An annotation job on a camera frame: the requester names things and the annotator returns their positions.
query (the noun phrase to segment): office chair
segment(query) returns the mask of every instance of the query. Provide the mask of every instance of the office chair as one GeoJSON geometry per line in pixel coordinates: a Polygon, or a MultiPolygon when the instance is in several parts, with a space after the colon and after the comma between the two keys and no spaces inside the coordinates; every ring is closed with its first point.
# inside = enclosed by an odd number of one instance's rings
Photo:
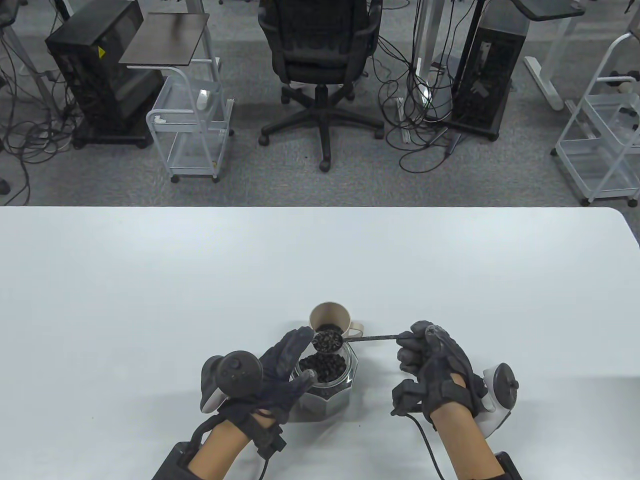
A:
{"type": "Polygon", "coordinates": [[[291,81],[316,85],[315,98],[301,90],[282,87],[280,100],[295,100],[305,110],[262,128],[258,143],[269,145],[269,135],[288,127],[314,122],[320,129],[323,159],[320,170],[331,168],[329,125],[351,122],[375,129],[385,137],[385,123],[338,108],[353,100],[353,82],[362,75],[367,58],[378,45],[382,0],[263,0],[258,22],[269,42],[273,71],[286,85],[291,81]],[[342,84],[329,95],[327,85],[342,84]]]}

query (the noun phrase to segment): white mug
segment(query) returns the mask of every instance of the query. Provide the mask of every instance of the white mug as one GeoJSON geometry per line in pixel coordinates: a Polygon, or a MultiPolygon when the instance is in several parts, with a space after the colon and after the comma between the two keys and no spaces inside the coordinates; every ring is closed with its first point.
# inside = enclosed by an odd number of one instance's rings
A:
{"type": "Polygon", "coordinates": [[[314,330],[327,324],[338,326],[345,338],[361,337],[364,334],[362,323],[352,321],[347,309],[336,302],[321,303],[309,315],[309,326],[314,330]]]}

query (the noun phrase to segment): skin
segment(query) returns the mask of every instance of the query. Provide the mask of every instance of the skin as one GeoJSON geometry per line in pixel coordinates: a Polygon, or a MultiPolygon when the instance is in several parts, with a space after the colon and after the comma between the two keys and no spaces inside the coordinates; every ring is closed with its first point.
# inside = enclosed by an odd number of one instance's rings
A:
{"type": "MultiPolygon", "coordinates": [[[[463,378],[452,379],[466,387],[463,378]]],[[[254,415],[262,427],[274,420],[254,415]]],[[[471,413],[458,403],[448,403],[431,414],[458,480],[487,480],[504,473],[500,463],[471,413]]],[[[189,463],[189,470],[202,480],[223,480],[239,453],[249,444],[249,438],[230,422],[216,426],[202,448],[189,463]]]]}

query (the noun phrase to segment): glass jar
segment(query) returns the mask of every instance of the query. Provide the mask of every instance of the glass jar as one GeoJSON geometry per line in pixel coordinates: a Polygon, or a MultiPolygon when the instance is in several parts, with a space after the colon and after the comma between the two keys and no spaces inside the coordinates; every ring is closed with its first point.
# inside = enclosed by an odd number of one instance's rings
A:
{"type": "MultiPolygon", "coordinates": [[[[306,358],[314,353],[317,353],[317,350],[309,344],[300,358],[306,358]]],[[[346,368],[342,375],[331,382],[313,384],[309,391],[300,398],[302,408],[321,417],[330,417],[347,407],[351,400],[351,387],[358,369],[358,357],[347,342],[343,343],[335,354],[340,355],[346,362],[346,368]]],[[[295,378],[301,373],[302,370],[298,362],[292,375],[295,378]]]]}

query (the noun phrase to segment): black computer case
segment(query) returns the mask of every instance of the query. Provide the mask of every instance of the black computer case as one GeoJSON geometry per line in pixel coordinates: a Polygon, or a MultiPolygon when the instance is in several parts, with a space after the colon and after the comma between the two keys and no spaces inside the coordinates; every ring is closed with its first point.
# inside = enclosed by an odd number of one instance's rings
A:
{"type": "Polygon", "coordinates": [[[453,111],[444,123],[460,131],[496,140],[511,74],[529,31],[529,19],[511,0],[492,0],[478,26],[453,111]]]}
{"type": "Polygon", "coordinates": [[[118,63],[142,22],[137,0],[93,0],[46,40],[92,129],[126,133],[162,88],[160,72],[118,63]]]}

